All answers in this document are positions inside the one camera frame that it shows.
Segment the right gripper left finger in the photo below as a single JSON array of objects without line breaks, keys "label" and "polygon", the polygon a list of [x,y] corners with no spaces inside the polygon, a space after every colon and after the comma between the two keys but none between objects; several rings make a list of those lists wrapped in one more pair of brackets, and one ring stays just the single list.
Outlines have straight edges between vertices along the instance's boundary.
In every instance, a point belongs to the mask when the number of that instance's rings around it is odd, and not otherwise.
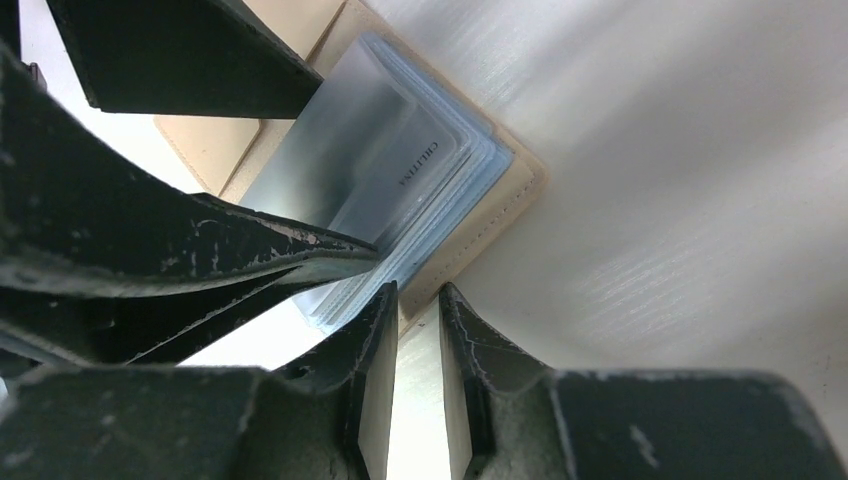
[{"label": "right gripper left finger", "polygon": [[273,371],[42,367],[1,406],[5,479],[382,479],[398,291]]}]

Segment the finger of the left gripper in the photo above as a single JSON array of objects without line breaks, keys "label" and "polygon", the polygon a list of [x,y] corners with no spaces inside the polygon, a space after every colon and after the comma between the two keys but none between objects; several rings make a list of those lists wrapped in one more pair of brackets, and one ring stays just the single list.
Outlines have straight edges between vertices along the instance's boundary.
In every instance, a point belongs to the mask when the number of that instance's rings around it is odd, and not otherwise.
[{"label": "finger of the left gripper", "polygon": [[243,1],[48,4],[90,106],[293,119],[322,77]]},{"label": "finger of the left gripper", "polygon": [[3,351],[44,364],[178,363],[376,260],[366,242],[149,175],[2,49]]}]

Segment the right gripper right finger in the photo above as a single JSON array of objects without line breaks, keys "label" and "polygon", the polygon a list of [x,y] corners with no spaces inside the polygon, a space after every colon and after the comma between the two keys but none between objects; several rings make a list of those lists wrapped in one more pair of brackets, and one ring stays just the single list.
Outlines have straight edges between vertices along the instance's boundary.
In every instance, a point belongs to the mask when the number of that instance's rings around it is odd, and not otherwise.
[{"label": "right gripper right finger", "polygon": [[800,392],[745,370],[558,370],[438,295],[455,479],[843,479]]}]

